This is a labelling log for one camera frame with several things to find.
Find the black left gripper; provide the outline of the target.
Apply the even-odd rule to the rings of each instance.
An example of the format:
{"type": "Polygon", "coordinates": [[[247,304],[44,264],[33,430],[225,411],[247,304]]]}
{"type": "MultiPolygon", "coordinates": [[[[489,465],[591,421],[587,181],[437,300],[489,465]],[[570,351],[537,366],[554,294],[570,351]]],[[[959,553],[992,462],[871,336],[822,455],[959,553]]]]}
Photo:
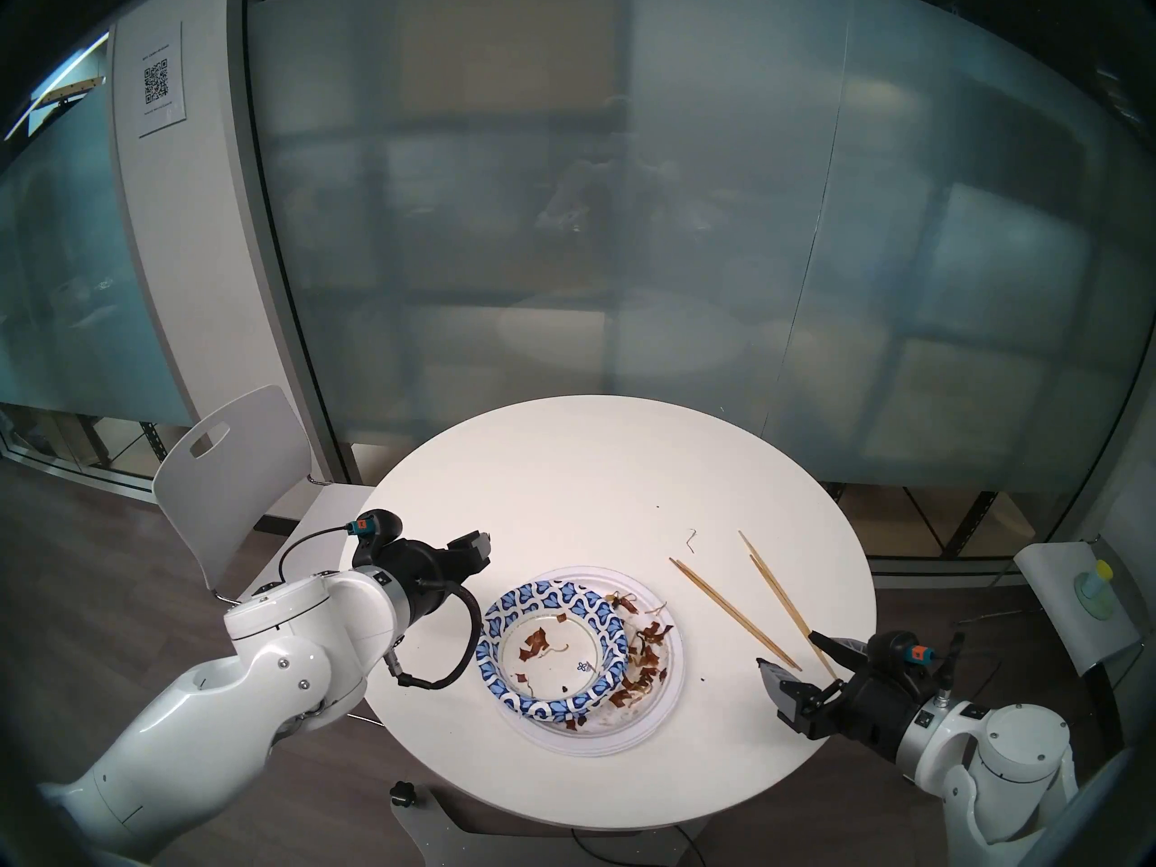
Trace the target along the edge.
{"type": "Polygon", "coordinates": [[[477,575],[491,562],[491,538],[470,532],[433,549],[420,541],[399,539],[390,544],[390,575],[400,584],[409,605],[408,623],[439,609],[449,598],[445,583],[462,584],[462,575],[477,575]]]}

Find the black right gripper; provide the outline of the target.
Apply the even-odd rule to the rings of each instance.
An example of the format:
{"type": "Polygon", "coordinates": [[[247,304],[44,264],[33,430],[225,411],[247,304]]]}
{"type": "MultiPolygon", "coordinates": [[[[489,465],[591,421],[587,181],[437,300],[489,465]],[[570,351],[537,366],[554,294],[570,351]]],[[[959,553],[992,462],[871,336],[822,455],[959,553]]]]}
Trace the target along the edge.
{"type": "Polygon", "coordinates": [[[779,720],[806,739],[842,735],[881,757],[896,757],[922,705],[922,667],[904,664],[902,679],[896,680],[884,670],[870,669],[865,642],[830,638],[818,631],[809,632],[807,638],[818,653],[854,675],[820,689],[757,658],[759,679],[779,720]]]}

